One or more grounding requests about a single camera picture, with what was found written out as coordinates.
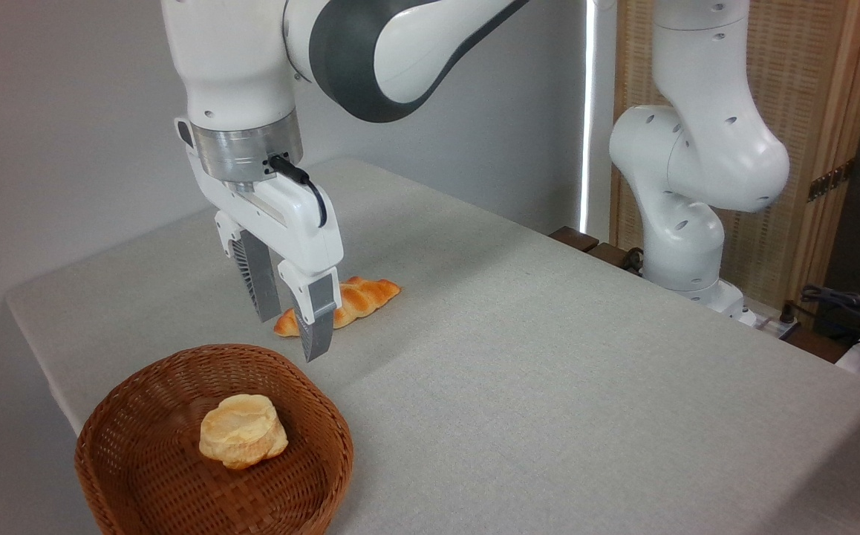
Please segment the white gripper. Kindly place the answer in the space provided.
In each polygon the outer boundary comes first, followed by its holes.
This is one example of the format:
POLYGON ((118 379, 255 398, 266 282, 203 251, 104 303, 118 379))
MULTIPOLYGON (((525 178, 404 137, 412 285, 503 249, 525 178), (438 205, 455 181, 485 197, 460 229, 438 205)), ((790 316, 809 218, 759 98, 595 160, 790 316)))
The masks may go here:
POLYGON ((284 260, 278 274, 290 289, 305 362, 330 348, 335 313, 342 304, 337 265, 344 245, 333 205, 325 193, 326 224, 320 224, 317 198, 307 187, 281 174, 236 192, 195 170, 203 195, 216 207, 214 223, 227 257, 236 264, 260 322, 281 312, 270 251, 284 260))

